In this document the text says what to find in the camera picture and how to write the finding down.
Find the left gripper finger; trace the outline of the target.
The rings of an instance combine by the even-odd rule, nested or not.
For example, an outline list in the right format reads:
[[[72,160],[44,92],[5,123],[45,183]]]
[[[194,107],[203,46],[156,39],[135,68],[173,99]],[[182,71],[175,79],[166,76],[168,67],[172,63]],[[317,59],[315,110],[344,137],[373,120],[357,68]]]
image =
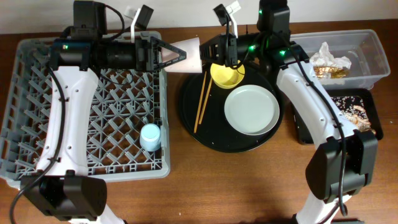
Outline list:
[[[155,53],[156,55],[159,54],[159,52],[161,51],[161,49],[167,49],[170,50],[171,52],[177,53],[179,56],[186,56],[187,53],[186,51],[175,47],[169,43],[164,42],[163,40],[160,40],[156,37],[151,37],[150,38],[150,42],[151,42],[151,46],[152,46],[152,51],[153,53]]]
[[[161,54],[160,59],[154,64],[154,70],[165,70],[166,72],[184,72],[183,61],[187,58],[185,54]]]

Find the pink plastic cup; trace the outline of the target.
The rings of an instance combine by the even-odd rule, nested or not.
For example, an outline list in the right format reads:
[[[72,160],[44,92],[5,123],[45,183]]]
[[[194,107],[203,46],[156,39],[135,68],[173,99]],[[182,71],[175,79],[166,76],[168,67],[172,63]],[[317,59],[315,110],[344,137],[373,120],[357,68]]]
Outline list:
[[[164,68],[168,73],[201,73],[200,39],[198,37],[171,43],[174,47],[184,50],[187,58],[181,62]]]

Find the yellow bowl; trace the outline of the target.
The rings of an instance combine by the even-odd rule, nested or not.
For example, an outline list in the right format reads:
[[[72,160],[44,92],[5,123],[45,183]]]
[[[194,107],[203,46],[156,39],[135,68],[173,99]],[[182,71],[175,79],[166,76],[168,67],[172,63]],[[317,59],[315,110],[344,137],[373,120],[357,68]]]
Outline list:
[[[232,69],[224,65],[212,63],[210,74],[213,82],[222,89],[232,89],[242,82],[245,75],[245,67],[242,65],[238,69]]]

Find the white round plate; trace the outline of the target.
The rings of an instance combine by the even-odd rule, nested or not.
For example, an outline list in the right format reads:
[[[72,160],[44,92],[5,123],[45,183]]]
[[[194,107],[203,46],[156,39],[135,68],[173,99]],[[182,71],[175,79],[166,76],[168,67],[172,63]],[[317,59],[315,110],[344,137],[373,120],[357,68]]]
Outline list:
[[[269,90],[258,85],[243,85],[227,96],[224,115],[237,132],[258,136],[276,126],[280,108],[276,97]]]

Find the light blue plastic cup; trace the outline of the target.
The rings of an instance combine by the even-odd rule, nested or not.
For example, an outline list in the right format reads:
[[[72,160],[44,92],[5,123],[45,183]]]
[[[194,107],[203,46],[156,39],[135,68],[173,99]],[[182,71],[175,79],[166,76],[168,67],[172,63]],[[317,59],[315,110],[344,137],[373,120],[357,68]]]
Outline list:
[[[145,151],[155,152],[160,149],[160,128],[155,124],[145,124],[140,131],[139,143]]]

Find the white napkin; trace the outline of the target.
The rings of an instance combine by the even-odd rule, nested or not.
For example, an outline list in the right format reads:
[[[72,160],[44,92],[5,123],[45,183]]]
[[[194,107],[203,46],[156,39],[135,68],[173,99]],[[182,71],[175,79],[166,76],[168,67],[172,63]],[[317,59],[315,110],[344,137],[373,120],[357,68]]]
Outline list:
[[[345,56],[334,57],[329,51],[327,42],[323,42],[319,51],[310,57],[310,63],[314,67],[351,68],[351,60]]]

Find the gold snack wrapper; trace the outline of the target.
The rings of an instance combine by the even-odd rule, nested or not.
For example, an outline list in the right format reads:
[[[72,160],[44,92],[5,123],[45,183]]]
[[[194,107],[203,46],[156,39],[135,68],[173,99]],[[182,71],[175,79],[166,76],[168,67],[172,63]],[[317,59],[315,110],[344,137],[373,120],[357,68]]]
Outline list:
[[[348,72],[338,67],[314,67],[315,75],[319,79],[334,79],[347,76]]]

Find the food scraps and rice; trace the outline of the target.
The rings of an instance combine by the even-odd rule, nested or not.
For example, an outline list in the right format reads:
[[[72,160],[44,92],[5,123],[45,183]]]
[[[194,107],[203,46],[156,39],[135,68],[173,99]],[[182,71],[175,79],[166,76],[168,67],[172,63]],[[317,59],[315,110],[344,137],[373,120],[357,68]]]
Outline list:
[[[331,99],[344,116],[352,122],[361,132],[376,131],[371,127],[368,114],[364,107],[363,99],[359,96],[332,96]]]

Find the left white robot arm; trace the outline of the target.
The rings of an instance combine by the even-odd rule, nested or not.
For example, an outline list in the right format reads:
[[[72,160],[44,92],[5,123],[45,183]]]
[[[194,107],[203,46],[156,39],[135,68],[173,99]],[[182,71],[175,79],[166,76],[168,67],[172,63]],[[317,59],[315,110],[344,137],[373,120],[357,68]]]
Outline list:
[[[106,203],[106,182],[88,175],[88,123],[101,70],[156,72],[187,57],[156,37],[129,42],[108,37],[108,9],[102,2],[75,1],[73,25],[50,48],[47,135],[37,173],[22,177],[18,193],[44,215],[71,223],[121,223]]]

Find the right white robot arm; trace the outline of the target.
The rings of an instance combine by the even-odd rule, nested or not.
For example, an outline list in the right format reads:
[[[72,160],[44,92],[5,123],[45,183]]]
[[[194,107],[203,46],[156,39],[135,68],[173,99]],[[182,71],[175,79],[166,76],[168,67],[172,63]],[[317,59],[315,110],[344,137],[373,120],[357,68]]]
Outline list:
[[[258,58],[312,137],[315,153],[305,170],[310,194],[292,222],[331,223],[337,213],[346,215],[346,201],[372,181],[375,135],[350,122],[322,87],[307,53],[290,38],[286,1],[261,1],[257,33],[243,36],[237,34],[233,10],[218,5],[214,12],[226,32],[201,45],[201,58],[232,69]]]

